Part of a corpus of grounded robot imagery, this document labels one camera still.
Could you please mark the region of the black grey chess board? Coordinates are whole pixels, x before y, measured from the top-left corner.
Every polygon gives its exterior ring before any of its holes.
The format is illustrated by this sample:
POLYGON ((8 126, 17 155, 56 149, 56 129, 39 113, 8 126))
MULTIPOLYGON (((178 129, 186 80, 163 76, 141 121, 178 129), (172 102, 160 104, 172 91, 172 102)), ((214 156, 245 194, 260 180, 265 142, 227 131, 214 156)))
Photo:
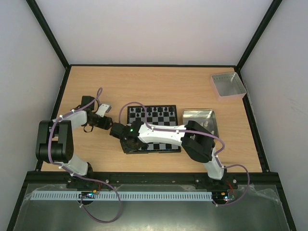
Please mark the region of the black grey chess board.
MULTIPOLYGON (((133 121, 147 121, 150 124, 161 126, 177 126, 178 117, 176 105, 148 105, 146 110, 140 105, 130 105, 127 107, 127 123, 133 121)), ((148 153, 180 153, 181 148, 174 144, 152 142, 148 148, 140 148, 131 154, 148 153)))

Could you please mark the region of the gold tin piece tray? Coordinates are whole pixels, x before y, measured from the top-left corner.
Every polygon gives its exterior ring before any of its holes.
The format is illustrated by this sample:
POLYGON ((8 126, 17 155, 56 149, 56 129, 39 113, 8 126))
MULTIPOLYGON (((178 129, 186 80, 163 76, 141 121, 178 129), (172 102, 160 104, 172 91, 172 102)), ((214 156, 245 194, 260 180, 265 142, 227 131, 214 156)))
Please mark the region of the gold tin piece tray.
POLYGON ((183 110, 182 121, 187 124, 188 121, 195 121, 207 129, 212 135, 219 137, 218 124, 214 110, 211 109, 190 109, 183 110))

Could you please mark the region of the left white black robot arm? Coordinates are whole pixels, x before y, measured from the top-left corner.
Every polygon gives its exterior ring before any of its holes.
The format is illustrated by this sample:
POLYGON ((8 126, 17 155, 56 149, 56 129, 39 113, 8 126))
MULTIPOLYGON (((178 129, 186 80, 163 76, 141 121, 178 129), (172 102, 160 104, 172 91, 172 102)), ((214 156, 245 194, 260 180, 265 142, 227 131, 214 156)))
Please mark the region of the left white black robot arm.
POLYGON ((36 143, 37 160, 56 165, 72 177, 102 184, 101 181, 92 179, 91 164, 75 154, 73 131, 87 125, 91 128, 110 129, 113 121, 105 114, 111 108, 109 104, 100 103, 98 97, 83 96, 81 104, 70 112, 57 119, 41 121, 36 143))

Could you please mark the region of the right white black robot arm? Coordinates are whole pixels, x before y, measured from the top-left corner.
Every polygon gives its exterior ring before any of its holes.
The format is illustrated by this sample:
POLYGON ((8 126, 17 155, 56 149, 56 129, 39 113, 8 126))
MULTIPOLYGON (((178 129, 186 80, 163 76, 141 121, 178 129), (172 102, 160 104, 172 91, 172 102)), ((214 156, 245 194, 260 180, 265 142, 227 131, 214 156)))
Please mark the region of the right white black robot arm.
POLYGON ((214 188, 219 189, 227 182, 224 166, 218 158, 218 153, 225 148, 224 142, 196 121, 190 120, 186 125, 178 126, 160 126, 142 121, 133 121, 129 125, 114 123, 110 135, 120 140, 126 154, 154 142, 180 146, 190 159, 204 165, 214 188))

